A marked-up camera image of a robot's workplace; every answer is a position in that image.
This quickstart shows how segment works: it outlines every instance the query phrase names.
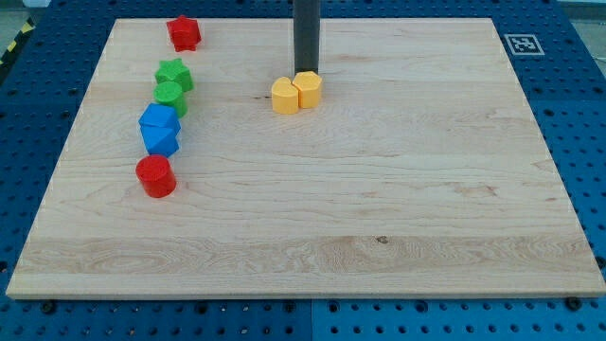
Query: red cylinder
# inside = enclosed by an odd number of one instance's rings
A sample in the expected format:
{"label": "red cylinder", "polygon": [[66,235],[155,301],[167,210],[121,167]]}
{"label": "red cylinder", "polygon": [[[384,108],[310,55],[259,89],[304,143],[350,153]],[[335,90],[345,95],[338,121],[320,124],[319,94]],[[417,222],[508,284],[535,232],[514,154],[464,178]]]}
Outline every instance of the red cylinder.
{"label": "red cylinder", "polygon": [[152,198],[165,197],[177,187],[170,162],[163,155],[150,155],[141,159],[136,165],[136,176]]}

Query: red block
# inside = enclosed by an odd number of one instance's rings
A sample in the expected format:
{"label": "red block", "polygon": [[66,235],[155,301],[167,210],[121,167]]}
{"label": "red block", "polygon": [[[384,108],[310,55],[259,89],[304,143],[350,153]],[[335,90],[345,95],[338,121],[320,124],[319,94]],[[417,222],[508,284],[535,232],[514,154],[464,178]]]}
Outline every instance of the red block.
{"label": "red block", "polygon": [[170,162],[163,155],[144,157],[136,165],[135,172],[143,189],[152,198],[165,197],[177,187],[177,180],[170,168]]}
{"label": "red block", "polygon": [[179,15],[175,20],[167,22],[170,40],[174,44],[174,50],[196,50],[196,44],[202,41],[198,22],[188,19],[185,15]]}

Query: yellow and black tape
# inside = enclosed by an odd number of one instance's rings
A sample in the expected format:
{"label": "yellow and black tape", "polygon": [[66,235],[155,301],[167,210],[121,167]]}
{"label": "yellow and black tape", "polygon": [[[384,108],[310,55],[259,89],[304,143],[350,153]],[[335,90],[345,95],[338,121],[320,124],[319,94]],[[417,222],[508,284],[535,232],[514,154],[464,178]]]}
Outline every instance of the yellow and black tape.
{"label": "yellow and black tape", "polygon": [[17,57],[21,50],[26,45],[27,40],[33,33],[35,28],[34,22],[31,18],[27,19],[26,23],[23,24],[21,30],[17,33],[15,39],[9,44],[7,50],[0,58],[0,85],[4,82],[4,80],[9,75],[9,72],[14,65],[15,61],[17,61]]}

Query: yellow pentagonal block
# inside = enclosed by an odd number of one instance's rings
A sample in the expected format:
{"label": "yellow pentagonal block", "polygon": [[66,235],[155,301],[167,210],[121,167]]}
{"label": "yellow pentagonal block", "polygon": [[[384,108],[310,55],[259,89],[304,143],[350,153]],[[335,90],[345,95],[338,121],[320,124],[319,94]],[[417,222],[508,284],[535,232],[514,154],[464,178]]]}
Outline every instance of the yellow pentagonal block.
{"label": "yellow pentagonal block", "polygon": [[293,85],[299,89],[299,107],[314,108],[322,99],[322,78],[313,71],[299,72]]}
{"label": "yellow pentagonal block", "polygon": [[279,114],[299,111],[299,91],[287,77],[277,79],[272,85],[272,108]]}

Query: green star-shaped block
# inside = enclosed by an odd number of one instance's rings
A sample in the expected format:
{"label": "green star-shaped block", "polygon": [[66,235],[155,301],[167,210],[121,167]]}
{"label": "green star-shaped block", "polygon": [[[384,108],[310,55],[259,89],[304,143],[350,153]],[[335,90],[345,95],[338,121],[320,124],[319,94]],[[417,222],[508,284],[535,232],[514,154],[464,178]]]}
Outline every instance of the green star-shaped block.
{"label": "green star-shaped block", "polygon": [[172,61],[160,61],[160,68],[155,73],[157,83],[174,81],[181,85],[183,92],[193,89],[193,80],[187,66],[183,65],[181,58]]}

